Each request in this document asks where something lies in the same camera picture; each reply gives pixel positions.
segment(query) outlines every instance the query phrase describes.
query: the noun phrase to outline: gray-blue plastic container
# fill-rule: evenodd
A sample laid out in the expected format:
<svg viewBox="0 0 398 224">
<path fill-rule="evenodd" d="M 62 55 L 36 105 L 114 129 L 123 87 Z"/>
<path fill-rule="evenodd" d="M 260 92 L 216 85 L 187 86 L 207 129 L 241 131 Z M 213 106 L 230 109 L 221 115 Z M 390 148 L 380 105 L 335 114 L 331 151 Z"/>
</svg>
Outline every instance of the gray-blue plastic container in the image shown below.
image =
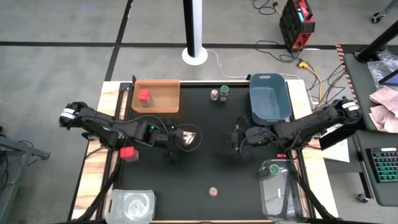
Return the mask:
<svg viewBox="0 0 398 224">
<path fill-rule="evenodd" d="M 276 73 L 258 73 L 250 78 L 252 119 L 260 125 L 284 121 L 292 115 L 285 79 Z"/>
</svg>

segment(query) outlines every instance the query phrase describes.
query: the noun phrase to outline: chair wheel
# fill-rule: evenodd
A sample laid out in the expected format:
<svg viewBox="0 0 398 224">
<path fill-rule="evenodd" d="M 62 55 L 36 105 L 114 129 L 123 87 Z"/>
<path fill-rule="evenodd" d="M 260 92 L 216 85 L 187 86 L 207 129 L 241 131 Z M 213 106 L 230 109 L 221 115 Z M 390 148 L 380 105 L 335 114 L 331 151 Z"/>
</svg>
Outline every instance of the chair wheel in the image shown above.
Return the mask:
<svg viewBox="0 0 398 224">
<path fill-rule="evenodd" d="M 373 14 L 372 16 L 372 23 L 378 23 L 381 21 L 381 19 L 384 17 L 383 14 L 381 14 L 381 12 L 377 12 L 375 14 Z"/>
<path fill-rule="evenodd" d="M 369 201 L 369 199 L 365 196 L 365 193 L 357 195 L 356 198 L 362 203 L 367 203 Z"/>
</svg>

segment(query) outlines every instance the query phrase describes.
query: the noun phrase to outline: clear plastic container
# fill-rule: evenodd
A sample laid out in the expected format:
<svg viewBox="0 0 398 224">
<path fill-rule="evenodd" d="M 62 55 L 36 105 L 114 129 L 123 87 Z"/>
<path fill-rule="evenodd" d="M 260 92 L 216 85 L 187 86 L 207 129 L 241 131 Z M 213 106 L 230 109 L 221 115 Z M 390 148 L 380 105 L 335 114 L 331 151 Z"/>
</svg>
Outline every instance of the clear plastic container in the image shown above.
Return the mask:
<svg viewBox="0 0 398 224">
<path fill-rule="evenodd" d="M 106 223 L 148 224 L 155 216 L 155 194 L 151 190 L 112 190 Z"/>
<path fill-rule="evenodd" d="M 263 214 L 272 221 L 305 221 L 299 184 L 291 176 L 294 163 L 285 159 L 267 160 L 259 169 Z"/>
<path fill-rule="evenodd" d="M 150 105 L 140 102 L 141 90 L 149 90 Z M 138 113 L 177 113 L 180 108 L 180 80 L 137 80 L 131 107 Z"/>
<path fill-rule="evenodd" d="M 276 73 L 258 73 L 250 78 L 253 121 L 260 125 L 285 121 L 292 115 L 285 79 Z"/>
</svg>

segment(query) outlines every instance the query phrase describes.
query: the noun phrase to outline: green backlit keyboard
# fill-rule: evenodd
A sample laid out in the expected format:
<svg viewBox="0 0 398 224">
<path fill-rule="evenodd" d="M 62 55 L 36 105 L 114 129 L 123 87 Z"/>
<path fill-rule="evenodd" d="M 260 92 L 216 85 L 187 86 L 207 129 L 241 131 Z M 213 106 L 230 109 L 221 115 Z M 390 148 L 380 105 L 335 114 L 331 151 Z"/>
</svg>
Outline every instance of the green backlit keyboard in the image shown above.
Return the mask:
<svg viewBox="0 0 398 224">
<path fill-rule="evenodd" d="M 398 182 L 398 152 L 396 148 L 367 149 L 373 172 L 379 183 Z"/>
</svg>

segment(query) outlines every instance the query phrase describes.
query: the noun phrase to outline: white column base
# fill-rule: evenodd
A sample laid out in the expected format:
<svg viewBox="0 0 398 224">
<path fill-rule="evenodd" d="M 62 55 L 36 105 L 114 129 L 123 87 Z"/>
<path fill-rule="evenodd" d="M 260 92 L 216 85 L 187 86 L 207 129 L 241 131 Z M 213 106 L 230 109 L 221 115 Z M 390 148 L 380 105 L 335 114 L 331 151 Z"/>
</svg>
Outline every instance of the white column base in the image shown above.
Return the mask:
<svg viewBox="0 0 398 224">
<path fill-rule="evenodd" d="M 207 50 L 203 47 L 201 48 L 198 57 L 191 57 L 188 54 L 187 48 L 182 51 L 182 60 L 184 60 L 184 62 L 189 65 L 201 65 L 206 62 L 207 56 L 208 56 Z"/>
</svg>

